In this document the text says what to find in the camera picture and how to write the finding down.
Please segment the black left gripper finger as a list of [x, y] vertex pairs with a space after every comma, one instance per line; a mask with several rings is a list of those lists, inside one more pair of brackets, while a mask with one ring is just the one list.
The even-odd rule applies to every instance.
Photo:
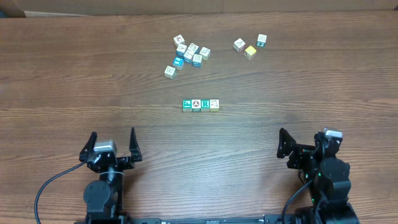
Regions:
[[94, 151], [94, 146], [95, 146], [96, 139], [97, 139], [97, 132], [92, 132], [90, 137], [89, 137], [89, 140], [87, 141], [87, 143], [85, 144], [83, 149], [80, 151], [80, 154], [79, 154], [79, 161], [80, 162], [87, 161], [88, 156], [90, 155], [90, 153]]
[[134, 162], [142, 161], [142, 153], [137, 142], [136, 132], [134, 127], [131, 128], [129, 151], [131, 152], [131, 158]]

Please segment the wooden block green letter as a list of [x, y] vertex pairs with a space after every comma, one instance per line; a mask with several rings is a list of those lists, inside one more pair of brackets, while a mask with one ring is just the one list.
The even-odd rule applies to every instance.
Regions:
[[192, 101], [191, 100], [183, 100], [182, 101], [182, 111], [192, 111]]

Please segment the wooden block soccer ball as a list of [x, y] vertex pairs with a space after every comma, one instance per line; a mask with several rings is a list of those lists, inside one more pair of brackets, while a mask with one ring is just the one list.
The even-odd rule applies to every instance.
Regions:
[[193, 112], [201, 111], [201, 100], [192, 100], [192, 111]]

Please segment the wooden block yellow side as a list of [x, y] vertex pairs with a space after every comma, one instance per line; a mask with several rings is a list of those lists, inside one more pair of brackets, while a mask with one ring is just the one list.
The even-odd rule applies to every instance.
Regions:
[[210, 100], [210, 112], [219, 112], [220, 103], [217, 99]]

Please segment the wooden block green R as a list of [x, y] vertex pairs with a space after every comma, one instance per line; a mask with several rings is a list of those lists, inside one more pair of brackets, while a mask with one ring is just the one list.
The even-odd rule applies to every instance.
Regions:
[[201, 111], [202, 112], [210, 111], [210, 101], [209, 100], [201, 100]]

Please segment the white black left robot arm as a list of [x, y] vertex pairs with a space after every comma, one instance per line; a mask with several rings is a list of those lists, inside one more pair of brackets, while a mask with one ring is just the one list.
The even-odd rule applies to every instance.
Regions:
[[131, 129], [129, 140], [130, 156], [118, 157], [113, 140], [97, 141], [93, 132], [80, 152], [79, 160], [99, 179], [90, 182], [84, 189], [86, 203], [85, 223], [132, 223], [130, 215], [124, 211], [124, 171], [133, 169], [142, 160], [135, 129]]

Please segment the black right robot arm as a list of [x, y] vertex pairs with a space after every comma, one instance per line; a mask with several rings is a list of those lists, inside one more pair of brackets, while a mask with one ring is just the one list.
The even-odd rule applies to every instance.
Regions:
[[[336, 157], [343, 133], [324, 128], [314, 135], [314, 145], [299, 144], [284, 128], [279, 130], [277, 158], [288, 157], [287, 167], [297, 169], [303, 186], [285, 203], [282, 223], [359, 223], [348, 194], [351, 189], [350, 165]], [[293, 200], [309, 190], [313, 205], [298, 208], [287, 218]]]

